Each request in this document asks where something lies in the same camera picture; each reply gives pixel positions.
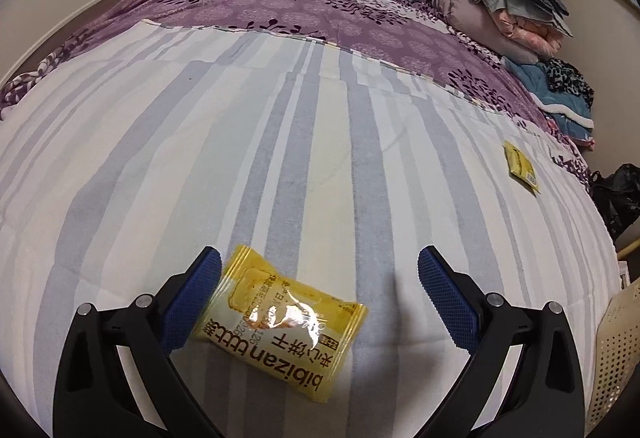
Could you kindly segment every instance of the metal screw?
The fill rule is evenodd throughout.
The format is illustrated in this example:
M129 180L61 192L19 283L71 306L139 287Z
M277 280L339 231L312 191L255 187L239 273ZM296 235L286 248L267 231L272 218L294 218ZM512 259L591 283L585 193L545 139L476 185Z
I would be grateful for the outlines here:
M78 312L78 315L87 315L89 312L91 312L91 309L92 306L90 303L82 303L76 311Z
M556 301L551 301L551 303L549 303L549 310L551 310L553 313L562 313L562 305L560 303L556 303Z
M136 306L138 308L146 308L152 303L153 300L154 298L150 296L148 293L143 293L142 295L139 295L138 298L136 299Z
M499 293L490 293L486 297L486 299L491 306L495 306L496 308L504 304L504 297L502 297Z

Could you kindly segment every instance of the blue blanket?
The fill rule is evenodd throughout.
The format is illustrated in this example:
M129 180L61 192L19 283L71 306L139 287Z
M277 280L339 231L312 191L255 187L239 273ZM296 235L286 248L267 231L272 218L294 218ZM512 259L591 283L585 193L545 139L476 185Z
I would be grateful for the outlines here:
M562 131L568 137L571 137L574 142L583 141L588 145L593 144L593 137L591 136L591 130L583 128L578 123L574 123L571 119L567 119L566 115L560 113L549 114L558 125L558 129Z
M580 126L593 129L591 111L583 97L569 92L552 92L546 81L546 73L534 64L517 64L503 57L502 64L529 90L533 101L547 113L562 113Z

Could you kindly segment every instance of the black plastic bag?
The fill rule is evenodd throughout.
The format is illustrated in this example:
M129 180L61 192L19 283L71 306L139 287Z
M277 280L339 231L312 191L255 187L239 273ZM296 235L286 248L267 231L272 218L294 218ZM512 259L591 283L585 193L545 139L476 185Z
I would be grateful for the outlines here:
M616 241L640 216L640 167L626 163L606 178L596 171L591 175L591 198Z

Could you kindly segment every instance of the blue gripper pad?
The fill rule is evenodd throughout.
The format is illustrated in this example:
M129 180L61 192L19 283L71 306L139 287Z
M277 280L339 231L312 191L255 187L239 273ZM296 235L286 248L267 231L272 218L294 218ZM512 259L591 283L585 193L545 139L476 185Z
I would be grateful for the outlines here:
M418 256L420 283L453 342L473 355L480 342L478 314L450 276L452 272L449 265L443 264L440 259L429 247L421 250Z
M220 253L211 249L174 296L162 317L160 346L166 355L187 342L193 325L220 281L221 273Z

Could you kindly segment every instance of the pillow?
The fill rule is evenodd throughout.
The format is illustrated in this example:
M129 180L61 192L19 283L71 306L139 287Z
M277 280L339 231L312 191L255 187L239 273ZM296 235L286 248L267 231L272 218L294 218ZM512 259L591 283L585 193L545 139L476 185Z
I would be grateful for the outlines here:
M473 0L432 0L431 5L444 15L445 21L464 32L476 43L484 44L501 56L520 64L535 64L538 56L506 38L495 26L489 12Z

